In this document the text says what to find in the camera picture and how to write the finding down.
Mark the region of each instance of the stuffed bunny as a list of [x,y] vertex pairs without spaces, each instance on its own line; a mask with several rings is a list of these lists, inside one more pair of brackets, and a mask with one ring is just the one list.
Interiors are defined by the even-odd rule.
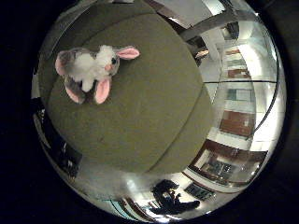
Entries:
[[91,90],[96,81],[94,100],[102,104],[109,95],[111,77],[118,72],[120,59],[132,60],[139,54],[138,49],[132,46],[115,49],[103,45],[98,52],[75,48],[60,51],[55,68],[64,77],[66,92],[74,102],[82,104],[85,92]]

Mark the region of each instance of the bunny eye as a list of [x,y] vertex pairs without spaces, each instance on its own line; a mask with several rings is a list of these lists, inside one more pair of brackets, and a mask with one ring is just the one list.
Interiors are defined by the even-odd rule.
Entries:
[[112,64],[116,64],[116,59],[113,58],[113,59],[111,60],[111,62],[112,62]]

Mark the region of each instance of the window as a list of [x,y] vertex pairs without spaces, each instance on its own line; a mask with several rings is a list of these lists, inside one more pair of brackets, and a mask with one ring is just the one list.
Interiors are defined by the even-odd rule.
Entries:
[[194,183],[190,184],[185,191],[201,201],[205,201],[214,195],[213,191],[199,187]]

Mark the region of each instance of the pink bunny ear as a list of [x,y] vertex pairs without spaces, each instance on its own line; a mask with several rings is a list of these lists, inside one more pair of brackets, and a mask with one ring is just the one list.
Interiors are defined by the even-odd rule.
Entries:
[[116,52],[116,54],[124,60],[131,60],[140,55],[140,52],[138,49],[134,47],[127,47],[124,49],[120,49],[119,51]]
[[55,61],[55,69],[56,69],[56,72],[58,73],[58,75],[64,76],[65,71],[64,71],[64,67],[62,65],[62,61],[59,58],[59,56],[57,56],[56,61]]

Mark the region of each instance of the bunny ear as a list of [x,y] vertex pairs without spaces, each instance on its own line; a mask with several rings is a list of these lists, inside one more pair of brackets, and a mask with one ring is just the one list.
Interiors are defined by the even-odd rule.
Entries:
[[140,52],[138,49],[129,46],[123,49],[118,49],[116,55],[118,55],[121,59],[124,60],[132,60],[138,57],[140,55]]

